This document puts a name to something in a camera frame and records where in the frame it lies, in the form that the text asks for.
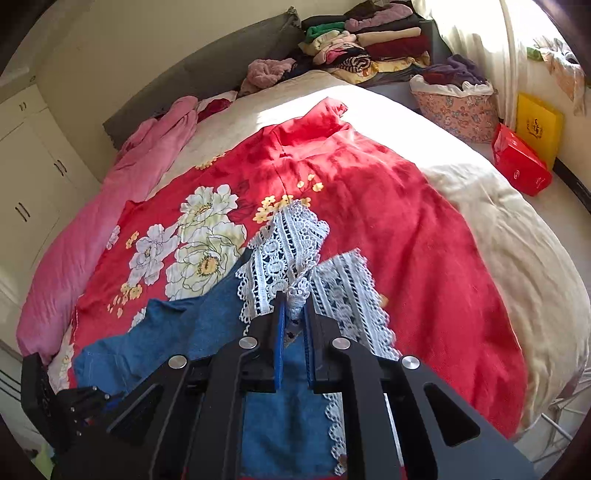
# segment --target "wall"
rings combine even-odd
[[[303,19],[341,14],[358,2],[95,0],[40,68],[37,84],[67,139],[102,180],[115,155],[102,123],[160,73],[291,5]]]
[[[35,81],[38,66],[94,0],[57,0],[37,20],[0,75],[0,102]]]
[[[591,190],[591,92],[587,89],[587,116],[573,115],[573,102],[550,76],[543,62],[528,61],[526,92],[564,113],[558,158]]]

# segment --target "white curtain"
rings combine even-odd
[[[498,90],[499,116],[515,128],[517,94],[527,85],[527,49],[550,20],[532,0],[413,0],[437,23],[454,53],[474,61]]]

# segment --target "yellow box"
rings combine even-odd
[[[560,146],[564,115],[556,108],[527,93],[517,99],[517,135],[536,152],[548,170]]]

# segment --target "white flower print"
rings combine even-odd
[[[121,227],[119,225],[117,225],[115,228],[113,228],[113,231],[111,232],[111,236],[109,237],[109,241],[107,242],[107,250],[111,250],[111,248],[113,248],[113,245],[115,245],[117,243],[117,240],[119,240],[120,233],[121,233]]]
[[[178,234],[181,242],[195,242],[202,236],[201,229],[212,228],[219,222],[229,222],[225,215],[238,207],[238,195],[232,195],[230,185],[224,184],[213,191],[213,187],[199,187],[181,204],[178,219]]]
[[[220,222],[212,228],[201,228],[200,235],[179,248],[177,260],[166,269],[166,296],[171,300],[204,295],[233,267],[246,240],[243,225]]]
[[[127,284],[130,288],[135,287],[142,277],[146,285],[156,283],[164,267],[162,260],[178,247],[178,235],[173,235],[176,229],[176,223],[166,230],[160,224],[152,225],[148,228],[148,236],[135,243],[137,253],[129,262],[131,272]]]
[[[131,331],[133,327],[135,327],[139,322],[141,322],[144,318],[146,318],[146,307],[141,309],[138,313],[135,314],[134,319],[131,321],[131,327],[129,327],[128,332]]]

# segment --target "white lace trim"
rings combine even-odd
[[[320,247],[329,234],[328,223],[318,220],[309,208],[295,200],[276,213],[248,243],[250,260],[236,272],[238,298],[244,301],[240,319],[273,311],[271,300],[317,265]]]
[[[318,313],[337,320],[343,336],[367,347],[374,355],[398,360],[401,354],[392,344],[394,332],[388,328],[388,314],[380,306],[367,259],[358,249],[337,255],[316,266],[311,273],[312,294]],[[329,401],[325,413],[332,422],[329,436],[334,441],[332,456],[337,460],[336,475],[345,468],[339,463],[346,455],[343,400],[340,393],[324,395]]]
[[[343,336],[374,355],[397,360],[401,354],[393,347],[395,335],[388,328],[388,314],[380,306],[366,258],[354,249],[318,265],[328,233],[326,222],[295,201],[250,240],[252,256],[236,272],[241,279],[238,297],[244,302],[240,318],[246,324],[245,334],[253,318],[272,312],[271,300],[277,291],[288,291],[290,313],[296,318],[300,303],[305,303],[311,290],[317,312],[337,320]],[[342,396],[331,393],[324,397],[328,401],[325,413],[332,422],[328,433],[334,441],[335,474],[343,475],[346,469],[339,463],[340,456],[346,455]]]

